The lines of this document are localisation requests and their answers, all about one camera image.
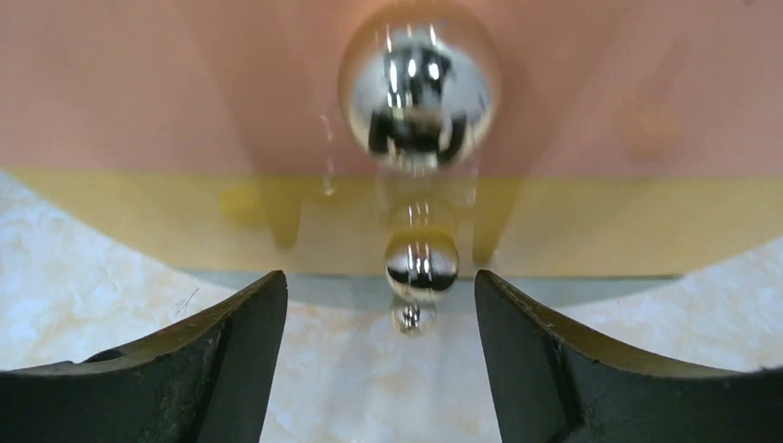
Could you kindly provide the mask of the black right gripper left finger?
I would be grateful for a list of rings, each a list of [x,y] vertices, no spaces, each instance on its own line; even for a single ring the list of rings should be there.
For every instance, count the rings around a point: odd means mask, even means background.
[[[256,442],[286,320],[273,271],[164,329],[1,375],[5,442]]]

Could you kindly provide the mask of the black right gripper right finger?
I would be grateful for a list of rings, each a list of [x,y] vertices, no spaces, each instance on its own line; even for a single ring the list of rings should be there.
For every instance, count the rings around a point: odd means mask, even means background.
[[[782,372],[688,363],[618,341],[496,274],[477,323],[505,442],[778,442]]]

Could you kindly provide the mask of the white round drawer organizer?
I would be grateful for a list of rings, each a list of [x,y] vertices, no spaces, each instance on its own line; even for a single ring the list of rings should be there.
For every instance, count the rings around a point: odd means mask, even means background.
[[[1,166],[178,268],[682,275],[782,233],[782,5],[5,1]]]

